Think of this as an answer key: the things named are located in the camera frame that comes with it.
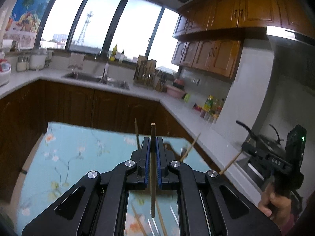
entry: blue rubber pad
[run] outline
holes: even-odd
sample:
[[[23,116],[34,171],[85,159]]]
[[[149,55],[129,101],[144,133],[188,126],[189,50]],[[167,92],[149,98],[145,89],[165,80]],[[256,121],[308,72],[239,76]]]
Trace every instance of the blue rubber pad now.
[[[155,139],[156,155],[157,155],[157,184],[162,189],[162,174],[161,174],[161,161],[160,161],[160,150],[158,147],[158,138]]]
[[[148,185],[148,181],[149,181],[150,146],[151,146],[151,139],[149,139],[148,149],[146,151],[145,175],[144,175],[144,184],[145,184],[145,186]]]

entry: bottle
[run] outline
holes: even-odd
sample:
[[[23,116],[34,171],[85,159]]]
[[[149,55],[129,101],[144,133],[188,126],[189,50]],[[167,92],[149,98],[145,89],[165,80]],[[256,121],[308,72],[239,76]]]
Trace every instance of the bottle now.
[[[115,61],[116,53],[117,53],[117,43],[115,47],[113,48],[113,51],[111,52],[111,56],[109,58],[110,61]]]
[[[219,100],[216,99],[216,100],[213,101],[212,107],[210,109],[210,113],[216,114],[216,111],[217,111],[218,107],[219,107]]]
[[[218,105],[218,108],[217,108],[217,110],[216,110],[216,112],[215,112],[215,114],[216,114],[217,116],[219,116],[219,114],[220,114],[220,112],[221,112],[221,110],[222,110],[222,107],[223,107],[223,105],[224,105],[224,101],[225,101],[224,98],[221,99],[220,104]]]
[[[122,63],[124,57],[125,57],[125,50],[122,50],[118,63]]]
[[[208,99],[206,100],[206,103],[204,104],[204,109],[206,111],[209,111],[212,108],[213,105],[213,96],[209,96]]]

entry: yellow bottle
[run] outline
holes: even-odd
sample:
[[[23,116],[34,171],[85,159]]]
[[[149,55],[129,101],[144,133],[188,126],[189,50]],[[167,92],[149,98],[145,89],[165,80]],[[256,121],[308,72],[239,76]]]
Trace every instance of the yellow bottle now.
[[[111,52],[111,56],[110,56],[109,60],[114,61],[115,57],[116,57],[116,53],[117,53],[117,44],[113,48],[113,51]]]

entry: transmission tower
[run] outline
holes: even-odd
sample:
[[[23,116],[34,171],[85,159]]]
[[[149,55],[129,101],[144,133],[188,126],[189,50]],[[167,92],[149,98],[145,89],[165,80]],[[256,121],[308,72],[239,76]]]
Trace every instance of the transmission tower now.
[[[86,16],[87,17],[86,17],[86,20],[84,22],[84,26],[82,28],[79,39],[77,40],[77,45],[80,45],[80,46],[83,46],[86,28],[88,27],[88,24],[90,23],[90,18],[93,17],[92,11],[90,11],[89,14],[86,14]]]

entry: stainless steel sink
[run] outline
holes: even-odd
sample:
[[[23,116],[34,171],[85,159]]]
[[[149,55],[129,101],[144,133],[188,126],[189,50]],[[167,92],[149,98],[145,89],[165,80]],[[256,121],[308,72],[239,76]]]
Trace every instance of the stainless steel sink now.
[[[103,79],[102,76],[99,76],[99,75],[91,75],[91,74],[80,73],[80,72],[71,72],[69,74],[64,75],[63,78],[97,82],[100,84],[106,84],[108,86],[129,90],[129,86],[127,82],[119,81],[119,80],[108,78],[108,77]]]

